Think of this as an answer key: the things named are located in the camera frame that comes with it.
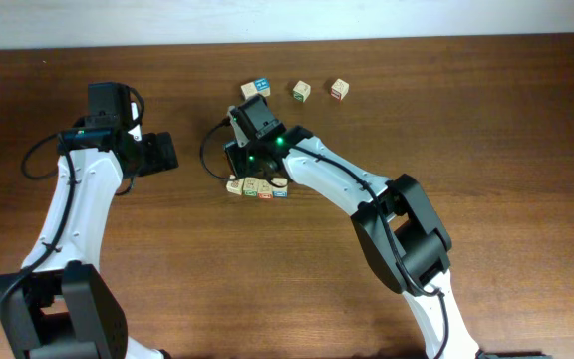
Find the brown table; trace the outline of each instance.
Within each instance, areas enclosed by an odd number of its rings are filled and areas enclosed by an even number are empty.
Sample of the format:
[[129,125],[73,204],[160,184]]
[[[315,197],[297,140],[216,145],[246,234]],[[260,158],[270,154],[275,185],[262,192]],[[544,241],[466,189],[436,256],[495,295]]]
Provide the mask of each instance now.
[[[420,352],[401,296],[371,272],[347,217],[311,190],[238,197],[198,161],[205,132],[257,77],[288,126],[366,170],[414,176],[453,239],[453,288],[490,351],[574,358],[574,35],[0,52],[0,273],[17,270],[55,181],[19,172],[37,140],[119,81],[172,133],[180,168],[112,205],[102,275],[130,334],[182,358]],[[347,98],[327,94],[351,85]],[[290,90],[312,85],[305,104]],[[210,165],[222,175],[217,134]],[[54,147],[31,170],[54,165]],[[10,357],[0,329],[0,358]]]

